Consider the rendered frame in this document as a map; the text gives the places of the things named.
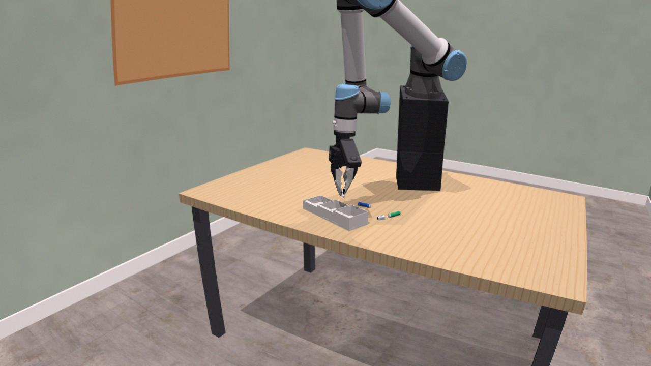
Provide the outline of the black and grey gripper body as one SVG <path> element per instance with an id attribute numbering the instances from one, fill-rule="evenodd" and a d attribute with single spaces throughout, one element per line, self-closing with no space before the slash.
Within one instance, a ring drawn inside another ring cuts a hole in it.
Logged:
<path id="1" fill-rule="evenodd" d="M 340 143 L 340 139 L 350 139 L 350 137 L 355 136 L 355 134 L 356 132 L 347 134 L 347 133 L 336 132 L 336 130 L 334 130 L 334 135 L 336 135 L 336 144 L 334 144 L 334 146 L 330 146 L 329 161 L 331 163 L 332 163 L 332 159 L 335 159 L 335 163 L 339 165 L 339 168 L 342 168 L 342 166 L 347 166 L 342 151 L 340 149 L 339 143 Z"/>

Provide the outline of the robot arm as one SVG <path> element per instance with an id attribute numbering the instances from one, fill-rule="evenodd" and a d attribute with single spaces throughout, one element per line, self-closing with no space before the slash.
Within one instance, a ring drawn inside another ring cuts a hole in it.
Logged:
<path id="1" fill-rule="evenodd" d="M 454 81 L 466 70 L 464 53 L 445 39 L 438 39 L 399 0 L 337 0 L 337 10 L 342 27 L 345 82 L 336 87 L 336 132 L 353 133 L 357 130 L 357 113 L 387 113 L 391 105 L 388 93 L 375 92 L 367 86 L 363 10 L 373 18 L 382 18 L 411 44 L 410 75 L 405 84 L 405 93 L 410 97 L 439 98 L 439 76 Z M 340 139 L 339 145 L 347 167 L 360 167 L 354 140 Z"/>

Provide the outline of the white rack of three labelled bins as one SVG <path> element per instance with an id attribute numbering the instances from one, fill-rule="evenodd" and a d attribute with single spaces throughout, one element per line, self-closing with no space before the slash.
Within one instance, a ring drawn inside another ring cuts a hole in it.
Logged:
<path id="1" fill-rule="evenodd" d="M 303 209 L 346 231 L 368 225 L 368 211 L 322 195 L 303 200 Z"/>

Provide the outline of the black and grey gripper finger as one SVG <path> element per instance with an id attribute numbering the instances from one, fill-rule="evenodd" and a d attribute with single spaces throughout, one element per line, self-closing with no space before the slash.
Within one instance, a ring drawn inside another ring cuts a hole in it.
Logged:
<path id="1" fill-rule="evenodd" d="M 335 182 L 337 191 L 339 192 L 339 195 L 341 196 L 341 194 L 342 194 L 342 189 L 341 189 L 342 182 L 340 181 L 340 177 L 342 176 L 343 172 L 339 169 L 339 165 L 337 165 L 335 163 L 335 159 L 332 159 L 331 170 L 332 170 L 332 176 L 334 177 L 334 182 Z"/>
<path id="2" fill-rule="evenodd" d="M 356 176 L 357 170 L 358 167 L 351 167 L 351 168 L 346 167 L 345 173 L 343 174 L 343 179 L 345 182 L 345 186 L 343 188 L 343 195 L 345 195 L 346 192 L 348 191 L 348 188 L 351 185 L 352 180 Z"/>

